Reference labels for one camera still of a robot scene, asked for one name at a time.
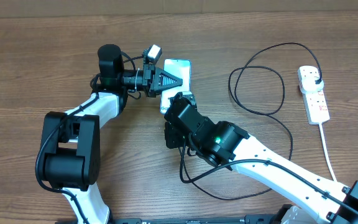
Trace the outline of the Galaxy smartphone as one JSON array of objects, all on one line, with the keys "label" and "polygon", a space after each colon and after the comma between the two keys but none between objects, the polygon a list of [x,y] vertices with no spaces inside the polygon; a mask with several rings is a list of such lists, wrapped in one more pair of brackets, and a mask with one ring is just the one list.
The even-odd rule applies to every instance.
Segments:
[{"label": "Galaxy smartphone", "polygon": [[160,112],[165,114],[169,109],[170,98],[178,92],[190,91],[191,83],[191,61],[187,59],[170,58],[164,61],[164,71],[169,76],[164,75],[162,78],[163,86],[169,87],[161,93]]}]

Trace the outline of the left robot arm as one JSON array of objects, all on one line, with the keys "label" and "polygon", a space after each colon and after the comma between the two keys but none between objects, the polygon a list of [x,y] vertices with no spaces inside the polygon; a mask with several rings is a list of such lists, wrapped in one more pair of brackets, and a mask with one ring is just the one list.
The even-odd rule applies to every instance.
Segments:
[{"label": "left robot arm", "polygon": [[35,178],[41,188],[66,197],[75,223],[114,223],[96,183],[101,128],[123,112],[135,92],[160,96],[160,112],[165,113],[171,97],[190,89],[191,62],[166,59],[158,68],[161,54],[161,47],[151,45],[139,56],[142,68],[127,70],[124,64],[134,59],[117,45],[103,45],[98,49],[99,73],[90,81],[90,98],[72,110],[45,115]]}]

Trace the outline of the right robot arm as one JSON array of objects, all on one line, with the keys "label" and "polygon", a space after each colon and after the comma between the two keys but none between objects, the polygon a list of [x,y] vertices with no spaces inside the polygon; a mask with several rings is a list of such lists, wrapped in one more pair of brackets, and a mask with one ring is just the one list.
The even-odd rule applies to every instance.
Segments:
[{"label": "right robot arm", "polygon": [[167,147],[184,144],[213,167],[187,178],[186,184],[227,168],[289,199],[313,223],[358,223],[358,181],[348,187],[325,179],[279,156],[234,123],[213,123],[198,112],[190,92],[171,97],[164,118]]}]

